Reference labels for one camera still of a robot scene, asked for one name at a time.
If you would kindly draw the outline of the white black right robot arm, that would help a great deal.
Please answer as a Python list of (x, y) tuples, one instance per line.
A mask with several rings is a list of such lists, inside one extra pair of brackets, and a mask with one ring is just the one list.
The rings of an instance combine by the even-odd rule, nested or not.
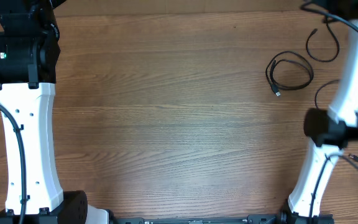
[(300, 8), (347, 25), (349, 50), (328, 109), (311, 108), (305, 116), (309, 149), (281, 216), (284, 223), (332, 223), (331, 215), (320, 214), (321, 199), (344, 149), (350, 141), (358, 141), (358, 1), (308, 1)]

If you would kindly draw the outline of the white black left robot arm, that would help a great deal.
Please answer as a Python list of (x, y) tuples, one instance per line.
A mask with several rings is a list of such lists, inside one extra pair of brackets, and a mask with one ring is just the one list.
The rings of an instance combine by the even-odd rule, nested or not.
[(0, 0), (0, 112), (8, 189), (0, 223), (112, 223), (84, 191), (64, 191), (57, 174), (52, 111), (59, 1)]

